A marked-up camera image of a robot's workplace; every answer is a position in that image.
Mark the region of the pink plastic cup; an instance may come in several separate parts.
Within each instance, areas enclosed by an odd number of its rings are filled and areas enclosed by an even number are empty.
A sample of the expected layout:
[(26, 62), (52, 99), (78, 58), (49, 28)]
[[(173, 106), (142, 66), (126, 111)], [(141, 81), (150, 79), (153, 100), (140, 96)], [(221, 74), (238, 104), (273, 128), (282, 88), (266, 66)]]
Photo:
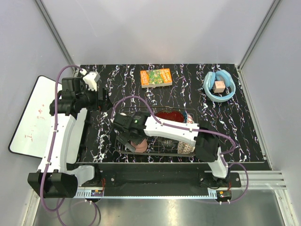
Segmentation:
[(136, 145), (131, 142), (131, 145), (135, 148), (135, 153), (144, 153), (148, 148), (147, 140), (144, 139), (140, 144)]

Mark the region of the black wire dish rack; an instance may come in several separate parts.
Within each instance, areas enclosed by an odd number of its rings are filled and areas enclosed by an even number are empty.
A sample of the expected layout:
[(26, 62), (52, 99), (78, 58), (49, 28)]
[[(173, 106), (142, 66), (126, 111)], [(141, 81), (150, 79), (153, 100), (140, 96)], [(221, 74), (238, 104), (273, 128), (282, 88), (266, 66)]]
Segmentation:
[[(126, 115), (133, 115), (135, 109), (140, 112), (148, 112), (146, 106), (138, 106), (136, 108), (125, 106), (122, 108), (122, 113)], [(198, 113), (192, 108), (179, 108), (170, 106), (151, 106), (151, 109), (155, 113), (160, 111), (171, 112), (178, 111), (183, 114), (185, 123), (196, 123), (198, 121)], [(153, 155), (153, 156), (172, 156), (172, 157), (192, 157), (195, 156), (195, 151), (192, 146), (183, 142), (164, 138), (164, 137), (148, 137), (148, 147), (143, 153), (133, 153), (128, 150), (121, 142), (117, 139), (115, 141), (115, 150), (122, 154), (137, 154), (137, 155)]]

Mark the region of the clear glass bowl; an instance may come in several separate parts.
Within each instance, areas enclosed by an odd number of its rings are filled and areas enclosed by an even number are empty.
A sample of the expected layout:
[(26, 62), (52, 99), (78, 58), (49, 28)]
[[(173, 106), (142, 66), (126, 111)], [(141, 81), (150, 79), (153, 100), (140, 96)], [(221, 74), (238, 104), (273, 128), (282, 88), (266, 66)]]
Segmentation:
[(178, 147), (179, 141), (177, 140), (169, 139), (166, 137), (156, 137), (156, 139), (158, 140), (159, 145), (164, 149), (172, 150)]

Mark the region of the red floral plate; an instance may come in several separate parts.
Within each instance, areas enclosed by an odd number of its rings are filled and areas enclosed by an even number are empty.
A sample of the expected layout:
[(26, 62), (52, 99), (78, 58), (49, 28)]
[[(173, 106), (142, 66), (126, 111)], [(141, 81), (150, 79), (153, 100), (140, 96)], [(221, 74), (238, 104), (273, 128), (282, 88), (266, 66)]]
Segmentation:
[(180, 123), (184, 122), (183, 114), (176, 110), (162, 110), (155, 113), (155, 116), (169, 121), (175, 121)]

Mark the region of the brown patterned ceramic bowl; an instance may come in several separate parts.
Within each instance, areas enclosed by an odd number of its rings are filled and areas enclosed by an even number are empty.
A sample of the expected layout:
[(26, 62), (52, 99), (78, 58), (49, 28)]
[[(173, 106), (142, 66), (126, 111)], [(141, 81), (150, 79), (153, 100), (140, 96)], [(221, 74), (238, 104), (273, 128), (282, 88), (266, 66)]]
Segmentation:
[(177, 147), (177, 153), (178, 154), (191, 154), (195, 150), (195, 147), (185, 143), (185, 142), (179, 142)]

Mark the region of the blue patterned ceramic bowl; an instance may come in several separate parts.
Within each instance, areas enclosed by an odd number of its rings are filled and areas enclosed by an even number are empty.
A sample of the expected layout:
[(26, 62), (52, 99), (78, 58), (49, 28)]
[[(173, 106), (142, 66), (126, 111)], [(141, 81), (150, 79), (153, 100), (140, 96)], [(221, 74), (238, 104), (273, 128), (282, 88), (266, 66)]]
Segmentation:
[(184, 123), (187, 123), (187, 124), (193, 124), (194, 123), (194, 120), (193, 120), (193, 118), (190, 114), (184, 113), (183, 117), (184, 117), (184, 121), (183, 121)]

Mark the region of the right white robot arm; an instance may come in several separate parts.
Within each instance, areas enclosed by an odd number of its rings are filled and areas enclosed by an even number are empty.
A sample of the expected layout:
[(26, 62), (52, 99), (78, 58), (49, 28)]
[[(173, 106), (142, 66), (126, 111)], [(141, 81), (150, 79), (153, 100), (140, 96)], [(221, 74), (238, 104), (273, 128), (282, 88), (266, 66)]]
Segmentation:
[(217, 132), (202, 129), (197, 123), (169, 121), (146, 112), (118, 113), (112, 123), (118, 131), (117, 140), (129, 151), (137, 153), (138, 145), (148, 137), (177, 140), (194, 147), (196, 158), (209, 165), (216, 185), (222, 187), (230, 182)]

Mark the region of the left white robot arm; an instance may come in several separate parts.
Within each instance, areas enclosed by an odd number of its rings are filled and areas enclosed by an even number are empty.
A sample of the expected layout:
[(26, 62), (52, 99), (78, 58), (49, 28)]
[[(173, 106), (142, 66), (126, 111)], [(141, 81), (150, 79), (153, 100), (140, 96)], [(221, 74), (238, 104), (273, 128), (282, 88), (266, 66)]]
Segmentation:
[(106, 89), (97, 90), (100, 75), (91, 72), (80, 77), (62, 79), (62, 89), (55, 90), (49, 106), (51, 126), (44, 157), (37, 172), (29, 173), (28, 184), (40, 198), (72, 198), (84, 183), (100, 184), (102, 178), (94, 166), (84, 165), (67, 169), (70, 138), (81, 110), (106, 112), (113, 104)]

